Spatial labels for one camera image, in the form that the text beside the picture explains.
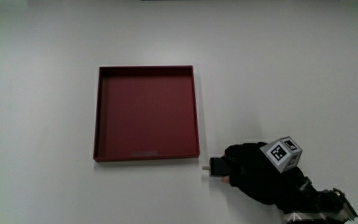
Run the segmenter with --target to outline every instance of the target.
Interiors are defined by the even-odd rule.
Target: ar marker cube
[[[296,167],[302,154],[302,149],[290,136],[262,146],[260,150],[280,173]]]

